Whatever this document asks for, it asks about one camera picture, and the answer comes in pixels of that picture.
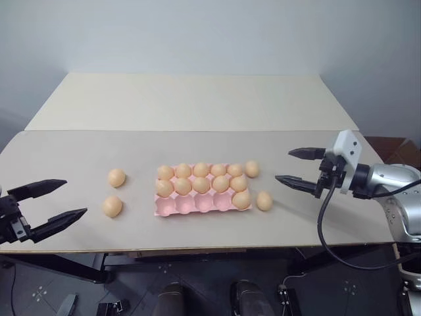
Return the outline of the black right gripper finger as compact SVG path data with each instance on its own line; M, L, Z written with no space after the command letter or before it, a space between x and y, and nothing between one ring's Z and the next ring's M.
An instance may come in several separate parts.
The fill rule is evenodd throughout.
M302 192L309 193L317 198L316 183L314 182L309 182L309 181L303 180L300 177L291 176L291 175L276 175L275 179L278 182L294 190L299 190Z
M301 147L292 149L288 152L289 155L305 160L323 160L326 149L319 147Z

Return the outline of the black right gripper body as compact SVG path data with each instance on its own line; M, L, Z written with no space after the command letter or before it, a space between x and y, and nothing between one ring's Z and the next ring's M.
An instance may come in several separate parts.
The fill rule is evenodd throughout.
M324 189L329 190L332 187L333 180L336 179L334 188L340 188L343 184L346 172L346 160L338 155L325 155L319 166L320 176L316 183L314 196L320 198Z

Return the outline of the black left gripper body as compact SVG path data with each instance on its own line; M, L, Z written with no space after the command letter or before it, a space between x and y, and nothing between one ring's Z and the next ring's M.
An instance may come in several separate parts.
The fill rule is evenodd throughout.
M30 225L19 209L19 201L30 196L8 195L1 198L1 244L32 240Z

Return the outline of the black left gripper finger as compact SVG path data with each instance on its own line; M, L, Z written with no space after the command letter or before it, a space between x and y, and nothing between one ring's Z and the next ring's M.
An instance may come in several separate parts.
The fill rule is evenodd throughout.
M47 179L33 182L27 185L19 186L8 190L7 193L13 196L15 200L22 201L28 198L38 198L44 196L60 188L67 183L66 180Z
M41 226L31 229L30 239L38 243L52 235L55 235L78 221L87 211L87 208L66 211L51 217Z

